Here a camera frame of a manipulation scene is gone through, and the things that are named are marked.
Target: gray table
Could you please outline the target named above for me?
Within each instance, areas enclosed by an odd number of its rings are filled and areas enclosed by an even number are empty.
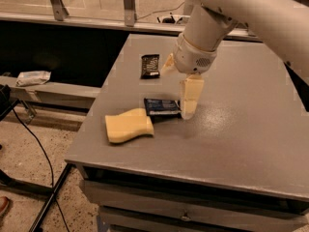
[[[154,123],[154,137],[108,142],[105,115],[144,107],[144,98],[179,98],[183,74],[140,79],[141,56],[160,54],[162,66],[175,39],[129,36],[66,162],[86,180],[90,167],[309,202],[309,114],[262,43],[222,42],[193,119]]]

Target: yellow sponge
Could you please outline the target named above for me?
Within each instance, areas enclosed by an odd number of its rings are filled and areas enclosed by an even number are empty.
[[[184,120],[193,117],[203,87],[204,79],[200,74],[192,74],[181,81],[181,110]]]
[[[155,134],[152,120],[144,108],[132,109],[119,115],[106,115],[105,122],[111,143],[123,143],[143,134]]]

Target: cord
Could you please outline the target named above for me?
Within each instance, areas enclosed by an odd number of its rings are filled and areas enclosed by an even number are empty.
[[[153,15],[153,14],[156,14],[156,13],[173,12],[173,11],[179,9],[183,4],[184,4],[184,2],[180,3],[180,5],[179,5],[177,8],[175,8],[175,9],[151,12],[150,14],[146,14],[146,15],[144,15],[144,16],[142,16],[142,17],[137,18],[137,20],[146,18],[146,17],[148,17],[148,16],[150,16],[150,15]]]
[[[12,111],[14,112],[15,117],[16,117],[17,120],[19,121],[19,123],[20,123],[25,129],[27,129],[27,130],[36,138],[37,142],[39,143],[39,145],[40,145],[40,147],[41,147],[41,149],[42,149],[42,151],[43,151],[43,153],[44,153],[44,155],[45,155],[45,157],[46,157],[46,159],[47,159],[47,161],[48,161],[48,164],[49,164],[49,167],[50,167],[50,173],[51,173],[51,186],[54,188],[54,170],[53,170],[53,168],[52,168],[50,159],[49,159],[49,157],[48,157],[48,155],[47,155],[47,153],[46,153],[44,147],[42,146],[42,144],[41,144],[41,142],[39,141],[39,139],[35,136],[35,134],[26,126],[26,124],[24,124],[24,123],[20,120],[19,116],[18,116],[17,113],[15,112],[15,110],[14,110],[14,108],[12,107],[12,105],[11,105],[10,102],[9,102],[9,104],[10,104],[10,106],[11,106],[11,108],[12,108]],[[63,212],[62,212],[62,210],[61,210],[61,208],[60,208],[60,205],[59,205],[59,203],[58,203],[57,197],[55,196],[54,199],[55,199],[55,202],[56,202],[56,204],[57,204],[57,206],[58,206],[59,212],[60,212],[61,217],[62,217],[62,220],[63,220],[63,222],[64,222],[64,224],[65,224],[65,226],[66,226],[66,229],[67,229],[68,232],[70,232],[70,230],[69,230],[69,228],[68,228],[68,225],[67,225],[67,222],[66,222],[66,219],[65,219],[65,216],[64,216],[64,214],[63,214]]]

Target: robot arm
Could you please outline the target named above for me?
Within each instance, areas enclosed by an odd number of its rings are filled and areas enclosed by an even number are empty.
[[[220,42],[240,22],[309,84],[306,6],[293,0],[185,0],[184,11],[191,13],[191,17],[173,50],[174,65],[179,72],[191,75],[206,72]]]

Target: terrazzo floor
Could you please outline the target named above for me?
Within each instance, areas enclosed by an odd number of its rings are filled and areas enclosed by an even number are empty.
[[[22,121],[27,120],[23,107],[16,109]],[[51,161],[57,182],[65,168],[64,154],[78,131],[85,114],[36,108],[37,116],[29,129],[38,137]],[[0,122],[1,169],[12,178],[50,187],[47,161],[34,137],[22,127],[11,112]],[[98,231],[97,206],[88,202],[79,188],[81,176],[73,168],[58,194],[58,203],[70,231]],[[29,231],[44,200],[38,196],[20,195],[0,188],[0,196],[11,200],[9,211],[0,218],[1,232]],[[42,224],[43,231],[67,231],[58,207],[52,205]]]

